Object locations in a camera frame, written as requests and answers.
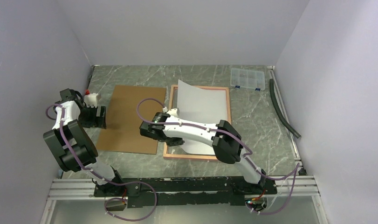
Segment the brown backing board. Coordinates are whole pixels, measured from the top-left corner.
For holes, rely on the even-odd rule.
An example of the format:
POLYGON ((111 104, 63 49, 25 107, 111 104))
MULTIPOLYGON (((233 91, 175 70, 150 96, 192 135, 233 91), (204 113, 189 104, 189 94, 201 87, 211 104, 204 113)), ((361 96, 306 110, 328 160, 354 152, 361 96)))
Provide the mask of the brown backing board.
POLYGON ((145 98, 165 102, 166 88, 116 85, 106 110, 106 129, 101 129, 98 150, 156 154, 158 142, 140 135, 142 120, 136 108, 145 98))

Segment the pink picture frame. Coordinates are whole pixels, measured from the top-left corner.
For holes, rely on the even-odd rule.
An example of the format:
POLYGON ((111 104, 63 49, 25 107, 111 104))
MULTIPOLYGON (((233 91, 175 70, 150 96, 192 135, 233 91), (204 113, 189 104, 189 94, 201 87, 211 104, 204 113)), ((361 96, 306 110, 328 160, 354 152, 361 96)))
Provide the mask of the pink picture frame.
MULTIPOLYGON (((168 108, 175 108, 177 102, 177 88, 178 84, 173 84, 171 86, 171 91, 169 94, 170 101, 168 108)), ((192 159, 192 160, 206 160, 206 161, 217 161, 216 156, 213 154, 213 149, 202 143, 195 143, 190 141, 182 146, 169 147, 164 144, 163 157, 165 159, 192 159)))

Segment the seascape photo print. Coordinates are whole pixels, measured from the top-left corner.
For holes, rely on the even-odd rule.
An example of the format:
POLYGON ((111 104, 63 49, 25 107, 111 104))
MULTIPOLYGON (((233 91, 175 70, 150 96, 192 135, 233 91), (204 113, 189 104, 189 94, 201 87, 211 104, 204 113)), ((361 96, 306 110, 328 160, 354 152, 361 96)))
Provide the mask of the seascape photo print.
POLYGON ((227 87, 199 87, 178 82, 178 117, 204 124, 231 122, 230 96, 227 87))

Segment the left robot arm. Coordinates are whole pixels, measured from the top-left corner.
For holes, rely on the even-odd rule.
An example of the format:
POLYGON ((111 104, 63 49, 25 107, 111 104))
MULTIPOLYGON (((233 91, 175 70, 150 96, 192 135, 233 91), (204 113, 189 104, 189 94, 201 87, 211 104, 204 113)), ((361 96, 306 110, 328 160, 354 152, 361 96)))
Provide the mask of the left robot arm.
POLYGON ((55 124, 43 134, 53 157, 67 172, 83 172, 103 193, 118 196, 125 183, 110 165, 98 161, 98 151, 86 133, 87 128, 106 128, 106 107, 98 106, 98 94, 83 96, 79 91, 60 91, 61 100, 51 105, 56 113, 55 124))

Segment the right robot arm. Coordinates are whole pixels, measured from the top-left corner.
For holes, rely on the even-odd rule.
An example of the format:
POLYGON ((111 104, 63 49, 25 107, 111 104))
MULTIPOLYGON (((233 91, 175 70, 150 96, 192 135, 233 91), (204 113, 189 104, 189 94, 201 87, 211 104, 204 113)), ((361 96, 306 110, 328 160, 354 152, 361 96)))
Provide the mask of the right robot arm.
POLYGON ((240 171, 249 191, 258 194, 266 189, 265 171, 253 162, 241 136, 226 120, 199 123, 180 118, 177 108, 164 108, 151 121, 143 119, 139 131, 141 136, 168 146, 181 146, 187 140, 210 146, 218 161, 233 164, 240 171))

